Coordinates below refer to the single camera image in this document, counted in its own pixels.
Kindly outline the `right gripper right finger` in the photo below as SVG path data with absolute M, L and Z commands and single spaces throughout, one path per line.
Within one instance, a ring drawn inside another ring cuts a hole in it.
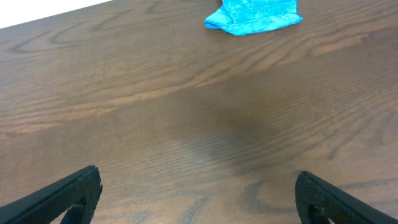
M 397 224 L 397 219 L 308 171 L 297 177 L 295 203 L 302 224 Z

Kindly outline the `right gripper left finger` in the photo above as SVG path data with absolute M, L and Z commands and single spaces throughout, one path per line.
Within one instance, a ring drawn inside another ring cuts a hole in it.
M 103 186 L 96 166 L 87 166 L 1 207 L 1 223 L 90 223 Z

